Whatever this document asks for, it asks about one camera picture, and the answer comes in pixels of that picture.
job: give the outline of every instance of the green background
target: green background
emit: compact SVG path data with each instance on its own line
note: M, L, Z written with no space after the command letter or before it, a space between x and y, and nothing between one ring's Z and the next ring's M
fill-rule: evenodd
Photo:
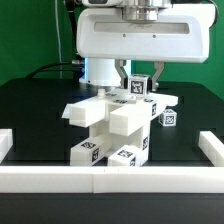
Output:
M203 64L167 63L161 80L201 83L224 99L224 1L216 3L220 17L210 32L209 59ZM54 4L54 0L0 1L0 85L59 61ZM70 61L74 56L70 23L63 1L58 4L62 58ZM154 73L150 62L136 62L134 70Z

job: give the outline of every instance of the cube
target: cube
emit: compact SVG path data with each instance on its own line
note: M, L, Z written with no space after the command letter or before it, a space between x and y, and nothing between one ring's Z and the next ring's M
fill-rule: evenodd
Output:
M150 76L135 75L128 77L128 93L137 97L146 97L152 87Z
M159 116L159 123L164 127L176 126L177 113L172 109L165 109Z
M108 166L139 166L139 152L135 146L124 145L108 158Z

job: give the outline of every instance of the black table surface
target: black table surface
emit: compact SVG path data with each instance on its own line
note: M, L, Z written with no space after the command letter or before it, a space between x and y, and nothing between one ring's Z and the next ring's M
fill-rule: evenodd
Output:
M157 92L178 96L177 125L152 122L145 166L212 166L197 146L199 132L210 130L224 141L224 101L195 83L161 82ZM70 148L88 137L88 129L70 126L62 113L67 103L94 95L72 80L14 79L1 86L0 129L12 128L14 134L1 165L68 166ZM224 220L223 194L0 194L0 206L1 223Z

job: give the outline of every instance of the black cable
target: black cable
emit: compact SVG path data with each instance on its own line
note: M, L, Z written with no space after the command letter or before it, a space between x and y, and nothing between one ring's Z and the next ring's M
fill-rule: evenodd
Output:
M45 66L42 66L42 67L36 69L35 71L31 72L30 74L28 74L26 76L26 78L32 79L38 72L44 71L47 68L57 67L57 66L61 66L61 65L72 65L72 63L71 62L59 62L59 63L45 65Z
M81 67L76 67L74 69L53 69L53 70L42 70L42 71L39 71L38 73L40 72L74 72L76 70L79 70L79 69L82 69Z

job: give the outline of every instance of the cable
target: cable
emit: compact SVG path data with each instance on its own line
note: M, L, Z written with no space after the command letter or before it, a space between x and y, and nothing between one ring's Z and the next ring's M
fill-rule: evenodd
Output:
M40 72L60 72L60 71L62 71L62 72L74 72L74 71L79 70L79 69L82 69L82 67L76 67L74 69L52 69L52 70L47 69L47 70L39 71L38 73L40 73Z
M46 68L52 68L52 67L56 67L56 66L62 66L62 65L72 65L72 62L59 62L59 63L53 63L53 64L49 64L49 65L45 65L42 66L38 69L36 69L35 71L31 72L30 74L28 74L26 76L27 79L32 79L38 72L42 72L44 71Z
M62 62L62 53L61 53L61 36L60 36L60 28L58 21L58 0L55 0L55 22L56 22L56 30L57 30L57 39L58 39L58 55L59 61Z

